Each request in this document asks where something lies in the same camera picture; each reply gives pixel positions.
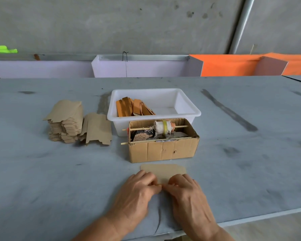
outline gray wall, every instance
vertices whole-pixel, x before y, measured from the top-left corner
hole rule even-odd
[[[34,53],[225,53],[243,0],[0,0],[0,45]]]
[[[255,0],[237,54],[301,54],[301,0]]]

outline concrete floor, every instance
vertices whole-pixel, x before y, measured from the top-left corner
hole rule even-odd
[[[225,228],[236,241],[301,241],[301,212]],[[174,241],[191,241],[187,236]]]

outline small open cardboard box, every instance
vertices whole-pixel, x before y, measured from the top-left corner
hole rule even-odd
[[[128,147],[130,161],[132,163],[188,158],[195,155],[200,137],[185,118],[171,118],[165,120],[175,123],[176,126],[187,125],[188,127],[176,128],[175,131],[184,132],[192,138],[166,142],[131,142],[131,129],[147,128],[154,125],[155,121],[162,120],[164,119],[129,122]]]

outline bamboo skewer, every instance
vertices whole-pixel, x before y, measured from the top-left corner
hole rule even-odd
[[[175,126],[175,128],[186,128],[188,127],[187,125],[183,125],[183,126]],[[130,129],[130,131],[135,131],[135,130],[148,130],[148,129],[151,129],[151,128],[138,128],[138,129]]]
[[[169,139],[191,139],[193,137],[183,137],[183,138],[169,138]],[[152,140],[142,140],[142,141],[131,141],[130,143],[144,143],[144,142],[155,142],[155,141],[159,141],[159,140],[169,140],[169,139],[152,139]],[[121,145],[128,145],[128,142],[123,142],[120,143]]]

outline orange fabric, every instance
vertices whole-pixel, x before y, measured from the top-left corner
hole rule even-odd
[[[262,56],[288,61],[283,75],[301,75],[301,55],[267,53],[259,55],[198,55],[190,56],[203,61],[201,76],[250,76]]]

